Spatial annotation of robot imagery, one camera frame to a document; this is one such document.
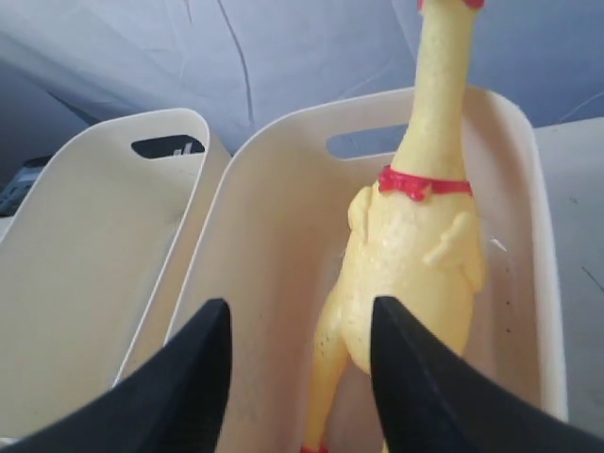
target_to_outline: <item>rubber chicken leg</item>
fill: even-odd
[[[391,165],[348,209],[342,269],[314,335],[303,453],[327,453],[326,421],[347,362],[369,373],[376,296],[395,296],[461,354],[483,285],[478,213],[461,147],[463,93],[482,2],[418,6],[424,24],[411,120]]]

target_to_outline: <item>white wall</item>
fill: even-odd
[[[55,153],[86,126],[50,94],[0,62],[0,186],[25,160]]]

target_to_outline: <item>yellow rubber chicken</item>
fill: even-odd
[[[348,209],[351,232],[342,270],[314,335],[301,453],[327,453],[327,417],[348,360],[370,371],[376,296],[395,296],[461,354],[484,282],[477,207],[461,148],[463,92],[483,0],[422,3],[411,120],[391,165]]]

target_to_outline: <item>basket handle hole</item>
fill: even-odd
[[[377,127],[336,135],[327,139],[327,151],[338,159],[390,153],[399,146],[407,125]]]
[[[206,151],[206,147],[200,141],[189,135],[171,135],[139,140],[131,146],[135,153],[146,159],[200,154]]]

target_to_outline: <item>red bow tie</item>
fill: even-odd
[[[481,9],[484,7],[484,0],[463,0],[469,8],[471,9]],[[422,10],[422,6],[424,5],[424,0],[417,0],[417,9]]]
[[[425,191],[430,188],[432,193],[467,193],[472,196],[472,186],[468,181],[448,181],[445,179],[432,179],[431,177],[413,176],[398,173],[386,165],[377,178],[379,191],[402,192],[413,201],[423,201]]]

